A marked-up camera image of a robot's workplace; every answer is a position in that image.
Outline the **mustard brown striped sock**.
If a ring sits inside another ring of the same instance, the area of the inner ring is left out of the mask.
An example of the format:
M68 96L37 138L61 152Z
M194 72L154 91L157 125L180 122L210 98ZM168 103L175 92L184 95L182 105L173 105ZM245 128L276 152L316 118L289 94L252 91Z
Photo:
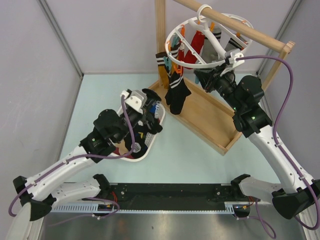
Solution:
M164 60L163 57L168 57L167 53L165 51L159 52L155 55L156 62L157 62L157 67L158 67L158 73L159 77L161 80L161 83L164 87L164 89L168 90L169 89L169 84L170 80L172 77L172 60L171 60L171 69L169 70L167 67L164 65Z

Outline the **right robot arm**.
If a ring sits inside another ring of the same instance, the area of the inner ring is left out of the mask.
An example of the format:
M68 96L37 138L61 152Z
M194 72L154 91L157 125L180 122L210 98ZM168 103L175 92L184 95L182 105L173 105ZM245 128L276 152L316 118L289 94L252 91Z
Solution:
M271 203L288 220L312 206L320 198L320 181L304 171L295 159L288 161L282 152L286 146L273 134L273 122L259 106L265 94L261 80L246 75L237 83L234 72L224 72L221 66L193 72L207 93L217 91L234 110L236 130L257 147L280 181L271 183L242 174L231 181L231 196L237 201L251 196Z

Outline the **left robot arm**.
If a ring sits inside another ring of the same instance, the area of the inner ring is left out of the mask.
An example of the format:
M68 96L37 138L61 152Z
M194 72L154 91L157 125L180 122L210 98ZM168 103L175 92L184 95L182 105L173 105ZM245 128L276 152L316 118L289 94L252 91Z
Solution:
M103 174L84 182L67 183L66 180L101 160L133 160L137 147L146 152L148 147L139 143L143 137L135 128L145 127L152 135L162 131L156 115L161 97L156 92L148 88L127 89L120 97L122 112L113 109L100 112L93 122L92 132L66 157L34 176L18 176L13 180L17 192L14 200L19 200L22 206L30 205L29 221L45 217L60 204L80 199L107 199L111 187Z

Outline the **white round clip hanger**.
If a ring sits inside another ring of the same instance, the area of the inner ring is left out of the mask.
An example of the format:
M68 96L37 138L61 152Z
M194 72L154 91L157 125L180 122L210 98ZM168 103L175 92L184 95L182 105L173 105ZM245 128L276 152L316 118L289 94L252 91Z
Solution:
M196 9L197 12L195 17L189 18L188 20L180 23L171 31L164 44L165 52L173 63L184 68L212 69L214 67L222 66L225 69L225 47L229 39L234 39L244 47L243 50L240 50L244 56L252 45L253 40L244 36L244 34L240 33L239 30L232 30L225 23L219 23L217 20L210 20L208 17L205 17L202 14L205 9L211 10L212 7L207 4L202 4ZM191 42L196 31L200 31L204 34L204 45L200 54L196 53L196 51L191 47ZM237 35L243 37L248 44L243 43L239 38L237 38ZM196 63L186 63L185 61L177 60L172 56L171 47L174 47L178 43L184 43L184 56L188 50L196 56Z

